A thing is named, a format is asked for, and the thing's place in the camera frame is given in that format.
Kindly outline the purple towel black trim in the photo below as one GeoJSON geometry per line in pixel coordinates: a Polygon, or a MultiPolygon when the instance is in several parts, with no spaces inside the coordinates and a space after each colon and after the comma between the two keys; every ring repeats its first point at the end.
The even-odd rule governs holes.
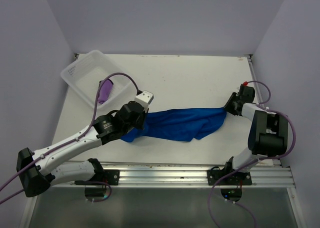
{"type": "Polygon", "coordinates": [[[103,84],[102,84],[102,81],[100,81],[99,86],[101,88],[99,91],[98,103],[103,104],[109,99],[114,83],[112,82],[112,80],[107,79],[103,84]]]}

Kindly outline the blue towel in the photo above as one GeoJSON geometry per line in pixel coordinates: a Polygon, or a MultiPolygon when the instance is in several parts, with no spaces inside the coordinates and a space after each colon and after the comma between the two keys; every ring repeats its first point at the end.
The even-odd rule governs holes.
{"type": "Polygon", "coordinates": [[[224,108],[170,109],[148,113],[143,129],[134,128],[121,140],[131,143],[138,137],[190,142],[216,132],[224,124],[224,108]]]}

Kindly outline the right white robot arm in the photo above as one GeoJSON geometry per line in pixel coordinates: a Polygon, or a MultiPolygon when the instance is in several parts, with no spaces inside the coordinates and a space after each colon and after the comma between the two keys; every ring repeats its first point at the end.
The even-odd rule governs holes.
{"type": "Polygon", "coordinates": [[[236,183],[241,173],[248,173],[261,160],[284,155],[288,148],[287,119],[254,103],[255,94],[255,89],[244,82],[224,106],[228,113],[251,122],[246,148],[231,157],[223,171],[222,177],[228,184],[236,183]]]}

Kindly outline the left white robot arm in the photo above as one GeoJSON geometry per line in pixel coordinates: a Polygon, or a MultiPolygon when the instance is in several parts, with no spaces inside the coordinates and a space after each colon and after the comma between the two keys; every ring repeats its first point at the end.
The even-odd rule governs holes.
{"type": "Polygon", "coordinates": [[[119,110],[95,118],[85,129],[63,141],[36,151],[29,148],[19,151],[16,170],[26,197],[38,196],[51,186],[69,181],[102,183],[104,171],[96,158],[76,166],[65,162],[88,150],[119,140],[134,128],[142,129],[149,105],[148,101],[136,98],[119,110]]]}

